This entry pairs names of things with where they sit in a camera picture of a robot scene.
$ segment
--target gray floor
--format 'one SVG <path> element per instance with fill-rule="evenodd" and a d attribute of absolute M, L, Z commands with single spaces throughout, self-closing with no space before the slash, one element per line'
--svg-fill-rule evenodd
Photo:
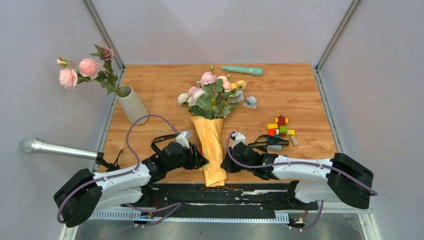
<path fill-rule="evenodd" d="M 309 213 L 309 224 L 316 216 Z M 289 230 L 285 224 L 162 222 L 111 235 L 130 225 L 129 221 L 89 220 L 79 231 L 82 240 L 365 240 L 354 213 L 325 213 L 314 228 L 303 232 Z"/>

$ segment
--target yellow paper bag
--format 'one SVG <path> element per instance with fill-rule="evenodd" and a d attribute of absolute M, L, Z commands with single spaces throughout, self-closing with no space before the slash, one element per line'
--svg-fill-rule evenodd
<path fill-rule="evenodd" d="M 202 116 L 192 116 L 190 119 L 200 139 L 203 156 L 209 160 L 209 164 L 203 166 L 206 187 L 224 186 L 227 178 L 226 171 L 221 168 L 224 160 L 221 146 L 224 119 L 209 120 Z"/>

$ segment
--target blue flower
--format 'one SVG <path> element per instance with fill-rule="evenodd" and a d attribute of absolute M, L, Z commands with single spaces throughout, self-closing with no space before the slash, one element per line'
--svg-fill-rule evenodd
<path fill-rule="evenodd" d="M 257 103 L 258 103 L 258 100 L 256 99 L 256 97 L 250 96 L 246 98 L 246 102 L 244 103 L 244 106 L 251 109 L 255 109 L 258 107 Z"/>
<path fill-rule="evenodd" d="M 245 96 L 243 96 L 243 92 L 241 90 L 237 90 L 235 92 L 235 99 L 237 99 L 238 102 L 241 102 L 245 99 Z"/>

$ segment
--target white wall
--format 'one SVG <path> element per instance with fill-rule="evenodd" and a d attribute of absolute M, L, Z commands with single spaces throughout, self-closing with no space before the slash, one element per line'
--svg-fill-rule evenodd
<path fill-rule="evenodd" d="M 92 161 L 21 152 L 23 138 L 97 150 L 111 98 L 95 83 L 66 90 L 60 55 L 79 62 L 103 41 L 81 1 L 0 3 L 0 233 L 2 240 L 56 240 L 54 193 Z"/>
<path fill-rule="evenodd" d="M 93 2 L 125 64 L 316 64 L 351 0 Z"/>
<path fill-rule="evenodd" d="M 346 153 L 374 172 L 382 239 L 423 239 L 424 4 L 362 2 L 324 82 Z"/>

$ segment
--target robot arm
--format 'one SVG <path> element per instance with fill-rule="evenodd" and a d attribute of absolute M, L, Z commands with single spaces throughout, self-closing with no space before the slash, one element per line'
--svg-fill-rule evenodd
<path fill-rule="evenodd" d="M 298 179 L 290 183 L 287 196 L 303 203 L 341 200 L 354 208 L 369 207 L 371 193 L 338 172 L 351 175 L 357 182 L 369 188 L 372 186 L 374 174 L 349 156 L 336 153 L 333 158 L 307 160 L 277 154 L 259 154 L 245 145 L 246 137 L 242 133 L 236 132 L 231 137 L 234 143 L 230 151 L 238 162 L 249 166 L 276 165 L 263 168 L 242 167 L 233 162 L 227 154 L 221 165 L 227 172 L 235 173 L 245 169 L 264 180 Z"/>
<path fill-rule="evenodd" d="M 113 172 L 91 173 L 87 168 L 78 171 L 54 195 L 57 207 L 61 206 L 74 189 L 93 182 L 80 189 L 64 205 L 61 212 L 68 228 L 75 227 L 87 220 L 92 213 L 100 210 L 135 203 L 143 196 L 143 186 L 155 183 L 177 168 L 198 169 L 208 163 L 198 151 L 196 145 L 189 142 L 191 134 L 183 131 L 176 142 L 169 143 L 137 165 Z"/>

